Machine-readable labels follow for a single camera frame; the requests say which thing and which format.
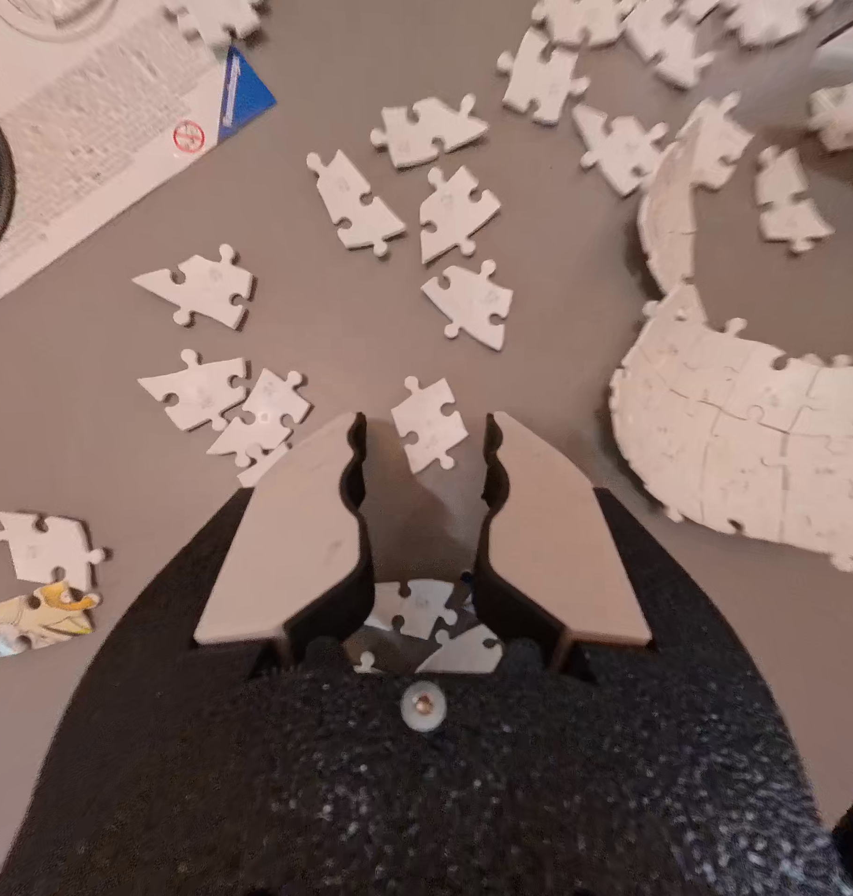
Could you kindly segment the assembled curved puzzle ball section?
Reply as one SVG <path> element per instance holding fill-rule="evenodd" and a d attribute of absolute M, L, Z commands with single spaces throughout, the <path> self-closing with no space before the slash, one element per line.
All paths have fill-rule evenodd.
<path fill-rule="evenodd" d="M 661 297 L 609 385 L 613 435 L 674 521 L 824 554 L 853 572 L 853 356 L 787 357 L 711 325 L 693 281 L 698 187 L 718 190 L 753 136 L 741 95 L 705 98 L 643 187 L 637 231 Z"/>

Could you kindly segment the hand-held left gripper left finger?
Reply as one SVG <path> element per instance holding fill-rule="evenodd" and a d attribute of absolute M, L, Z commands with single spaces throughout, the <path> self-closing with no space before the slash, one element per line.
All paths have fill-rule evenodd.
<path fill-rule="evenodd" d="M 366 522 L 367 421 L 346 412 L 279 459 L 250 501 L 197 622 L 201 646 L 345 641 L 375 603 Z"/>

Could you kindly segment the white puzzle pieces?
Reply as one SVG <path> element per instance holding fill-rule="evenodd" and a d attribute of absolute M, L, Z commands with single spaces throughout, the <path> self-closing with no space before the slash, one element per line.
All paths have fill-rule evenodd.
<path fill-rule="evenodd" d="M 742 13 L 750 13 L 750 21 L 756 27 L 757 14 L 762 26 L 762 43 L 757 46 L 767 47 L 775 43 L 776 11 L 786 14 L 789 2 L 624 2 L 622 16 L 625 22 L 626 37 L 624 40 L 633 43 L 638 53 L 639 35 L 643 42 L 645 33 L 650 37 L 653 32 L 666 33 L 667 38 L 675 39 L 672 55 L 669 48 L 651 51 L 650 61 L 645 63 L 657 69 L 651 79 L 675 79 L 676 70 L 669 70 L 668 63 L 686 63 L 688 74 L 701 76 L 704 68 L 709 66 L 708 58 L 715 55 L 712 47 L 703 48 L 698 53 L 696 42 L 697 26 L 709 18 L 712 9 L 721 7 L 728 9 L 728 16 L 722 16 L 722 28 L 740 32 L 744 23 Z M 395 152 L 395 137 L 398 134 L 401 147 L 414 151 L 414 132 L 418 124 L 424 126 L 422 138 L 425 142 L 427 161 L 431 161 L 443 144 L 451 149 L 454 141 L 459 145 L 485 144 L 487 126 L 478 125 L 473 116 L 475 97 L 468 93 L 455 108 L 443 104 L 440 99 L 426 98 L 413 103 L 413 111 L 405 109 L 384 110 L 384 123 L 377 128 L 373 136 L 376 145 L 387 158 Z M 656 165 L 650 158 L 647 164 L 638 162 L 638 152 L 646 150 L 653 155 L 652 148 L 658 142 L 657 133 L 666 129 L 659 127 L 644 129 L 634 118 L 620 117 L 615 120 L 608 116 L 606 123 L 601 110 L 589 108 L 585 100 L 577 103 L 572 118 L 576 130 L 585 125 L 580 139 L 586 143 L 586 151 L 597 161 L 597 169 L 607 168 L 605 176 L 612 174 L 612 163 L 616 159 L 617 167 L 622 165 L 628 174 L 635 174 L 633 180 L 641 183 L 645 172 Z M 384 263 L 389 247 L 388 242 L 399 238 L 406 232 L 406 226 L 398 219 L 398 215 L 388 209 L 379 197 L 372 197 L 370 185 L 363 175 L 359 175 L 348 154 L 338 151 L 330 164 L 321 160 L 315 153 L 309 154 L 308 162 L 314 163 L 309 168 L 314 174 L 318 188 L 330 186 L 328 199 L 339 193 L 339 198 L 348 201 L 343 210 L 349 214 L 340 218 L 332 227 L 338 230 L 350 251 L 377 252 L 379 263 Z M 436 267 L 436 259 L 445 257 L 448 252 L 458 251 L 467 240 L 473 247 L 473 233 L 477 222 L 485 226 L 492 219 L 488 210 L 477 211 L 478 206 L 488 206 L 488 190 L 480 195 L 477 180 L 472 171 L 468 174 L 465 166 L 458 166 L 454 175 L 445 176 L 447 182 L 439 185 L 430 176 L 428 191 L 431 196 L 425 203 L 429 208 L 429 216 L 420 219 L 420 240 L 426 242 L 427 249 L 422 263 L 424 267 L 433 268 L 428 283 L 419 287 L 418 295 L 428 299 L 434 311 L 444 314 L 443 340 L 457 340 L 461 343 L 461 333 L 466 332 L 466 339 L 475 340 L 493 353 L 500 356 L 504 340 L 504 320 L 509 315 L 512 301 L 510 287 L 503 287 L 492 278 L 495 276 L 498 259 L 495 262 L 483 260 L 479 270 L 471 270 L 472 264 L 454 266 L 445 263 L 444 270 Z M 238 264 L 245 263 L 248 258 L 238 253 L 235 247 L 227 243 L 219 246 L 219 257 L 209 259 L 195 254 L 180 263 L 169 264 L 161 270 L 139 273 L 132 278 L 134 291 L 142 291 L 144 296 L 157 297 L 161 303 L 167 302 L 169 316 L 175 323 L 184 328 L 197 326 L 201 318 L 218 323 L 231 333 L 241 331 L 248 319 L 248 298 L 256 285 L 254 273 Z M 242 486 L 242 491 L 250 492 L 260 478 L 289 450 L 292 441 L 293 424 L 298 425 L 311 413 L 311 402 L 299 389 L 307 383 L 305 371 L 290 369 L 286 376 L 280 372 L 269 371 L 266 365 L 260 365 L 260 375 L 250 385 L 250 375 L 254 365 L 249 358 L 216 357 L 210 351 L 202 351 L 198 347 L 190 348 L 182 345 L 180 366 L 172 371 L 150 373 L 134 377 L 139 388 L 150 396 L 147 404 L 152 408 L 152 401 L 167 415 L 173 425 L 182 432 L 205 431 L 217 434 L 208 449 L 209 455 L 227 457 L 233 455 L 237 469 L 235 473 Z M 102 451 L 108 442 L 116 439 L 115 430 L 107 429 L 104 433 L 103 409 L 115 409 L 122 414 L 126 425 L 133 427 L 137 420 L 135 415 L 127 413 L 121 393 L 111 384 L 103 383 L 104 364 L 90 362 L 87 370 L 82 367 L 76 375 L 74 383 L 57 392 L 60 397 L 69 398 L 74 408 L 82 412 L 82 420 L 89 421 L 90 435 L 78 435 L 77 424 L 65 423 L 65 417 L 57 411 L 55 422 L 40 425 L 40 417 L 32 418 L 33 447 L 42 451 L 44 457 L 52 455 L 54 448 L 62 447 L 70 460 L 78 461 L 78 449 Z M 113 556 L 111 546 L 94 546 L 90 540 L 91 532 L 83 521 L 72 519 L 74 514 L 54 514 L 45 512 L 48 508 L 6 509 L 0 511 L 0 545 L 7 545 L 14 569 L 16 581 L 30 582 L 32 588 L 66 580 L 74 589 L 76 596 L 92 591 L 98 582 L 97 567 Z M 0 602 L 11 599 L 8 591 L 0 589 Z"/>

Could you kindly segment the single white puzzle piece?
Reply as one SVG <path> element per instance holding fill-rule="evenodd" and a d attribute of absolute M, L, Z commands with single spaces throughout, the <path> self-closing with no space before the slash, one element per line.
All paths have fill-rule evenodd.
<path fill-rule="evenodd" d="M 455 404 L 447 380 L 422 387 L 417 377 L 407 376 L 404 386 L 410 395 L 393 407 L 391 414 L 400 438 L 416 437 L 402 446 L 411 473 L 418 475 L 435 462 L 443 470 L 454 468 L 455 459 L 449 451 L 463 442 L 468 432 L 458 410 L 443 413 L 443 408 Z"/>

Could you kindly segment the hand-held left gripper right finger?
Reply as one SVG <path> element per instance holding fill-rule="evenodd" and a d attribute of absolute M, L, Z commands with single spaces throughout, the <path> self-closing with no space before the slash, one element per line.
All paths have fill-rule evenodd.
<path fill-rule="evenodd" d="M 589 477 L 506 411 L 488 413 L 483 457 L 479 621 L 506 648 L 647 648 L 650 624 Z"/>

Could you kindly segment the yellow printed puzzle piece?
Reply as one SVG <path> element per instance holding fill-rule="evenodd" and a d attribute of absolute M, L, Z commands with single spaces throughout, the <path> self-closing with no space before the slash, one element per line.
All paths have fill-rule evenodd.
<path fill-rule="evenodd" d="M 36 588 L 30 595 L 0 602 L 0 658 L 16 656 L 94 630 L 90 612 L 100 604 L 93 593 L 76 596 L 66 580 Z"/>

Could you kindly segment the white printed instruction leaflet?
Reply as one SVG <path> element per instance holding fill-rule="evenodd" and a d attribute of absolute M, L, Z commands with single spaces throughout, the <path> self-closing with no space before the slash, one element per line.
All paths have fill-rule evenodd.
<path fill-rule="evenodd" d="M 276 105 L 271 2 L 0 2 L 0 300 Z"/>

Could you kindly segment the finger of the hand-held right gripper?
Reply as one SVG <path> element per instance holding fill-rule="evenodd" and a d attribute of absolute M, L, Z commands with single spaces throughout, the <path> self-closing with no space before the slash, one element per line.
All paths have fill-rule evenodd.
<path fill-rule="evenodd" d="M 853 14 L 822 14 L 798 37 L 745 60 L 741 124 L 757 133 L 802 130 L 814 92 L 853 83 Z"/>

